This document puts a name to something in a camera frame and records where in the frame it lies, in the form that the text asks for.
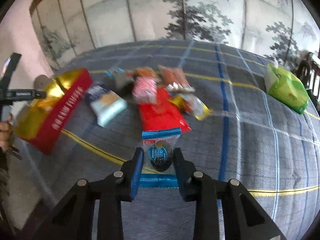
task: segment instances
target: dark round candy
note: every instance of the dark round candy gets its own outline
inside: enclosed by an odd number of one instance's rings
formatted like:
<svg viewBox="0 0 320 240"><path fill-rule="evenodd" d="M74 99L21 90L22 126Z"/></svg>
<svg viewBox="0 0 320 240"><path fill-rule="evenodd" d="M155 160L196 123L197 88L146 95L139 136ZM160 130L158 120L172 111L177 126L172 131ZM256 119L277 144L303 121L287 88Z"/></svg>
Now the dark round candy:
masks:
<svg viewBox="0 0 320 240"><path fill-rule="evenodd" d="M172 147L166 141L157 141L148 149L148 157L157 171L166 171L172 163Z"/></svg>

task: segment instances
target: blue circular label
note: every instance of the blue circular label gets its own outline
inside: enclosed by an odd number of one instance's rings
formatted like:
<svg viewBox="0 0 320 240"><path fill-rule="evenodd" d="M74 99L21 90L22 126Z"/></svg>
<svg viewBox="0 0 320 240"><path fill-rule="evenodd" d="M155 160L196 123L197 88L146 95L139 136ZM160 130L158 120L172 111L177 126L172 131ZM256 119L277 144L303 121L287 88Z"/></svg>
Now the blue circular label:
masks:
<svg viewBox="0 0 320 240"><path fill-rule="evenodd" d="M162 146L162 143L157 143L155 146L149 148L148 156L155 165L162 165L168 159L167 150Z"/></svg>

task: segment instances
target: red label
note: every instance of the red label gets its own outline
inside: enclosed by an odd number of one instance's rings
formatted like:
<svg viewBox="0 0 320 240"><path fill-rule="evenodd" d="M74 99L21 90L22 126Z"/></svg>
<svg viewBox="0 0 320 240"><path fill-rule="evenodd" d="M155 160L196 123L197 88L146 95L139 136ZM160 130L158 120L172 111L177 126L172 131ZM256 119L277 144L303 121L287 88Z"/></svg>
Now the red label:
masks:
<svg viewBox="0 0 320 240"><path fill-rule="evenodd" d="M144 143L156 143L156 140L145 140Z"/></svg>

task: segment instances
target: hand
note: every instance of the hand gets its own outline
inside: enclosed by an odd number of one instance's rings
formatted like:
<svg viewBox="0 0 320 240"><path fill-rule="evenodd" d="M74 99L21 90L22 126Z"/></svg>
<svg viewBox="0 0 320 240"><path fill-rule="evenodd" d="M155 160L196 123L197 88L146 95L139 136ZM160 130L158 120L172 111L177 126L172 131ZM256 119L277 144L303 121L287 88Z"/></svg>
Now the hand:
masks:
<svg viewBox="0 0 320 240"><path fill-rule="evenodd" d="M12 114L10 113L6 122L0 122L0 147L4 153L10 149L10 137L12 133L10 121L12 118Z"/></svg>

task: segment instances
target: wall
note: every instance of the wall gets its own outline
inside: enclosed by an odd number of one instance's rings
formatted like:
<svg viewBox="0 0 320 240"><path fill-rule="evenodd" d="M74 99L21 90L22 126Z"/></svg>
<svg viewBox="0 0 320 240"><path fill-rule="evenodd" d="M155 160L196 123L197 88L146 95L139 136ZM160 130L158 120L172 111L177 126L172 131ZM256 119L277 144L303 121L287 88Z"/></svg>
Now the wall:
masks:
<svg viewBox="0 0 320 240"><path fill-rule="evenodd" d="M301 0L35 0L30 13L53 69L90 49L160 38L223 43L294 68L320 44Z"/></svg>
<svg viewBox="0 0 320 240"><path fill-rule="evenodd" d="M16 0L0 23L0 65L12 54L22 54L19 65L12 76L10 88L32 88L33 80L41 74L53 74L37 36L29 13L33 0ZM15 103L13 114L23 106L23 102Z"/></svg>

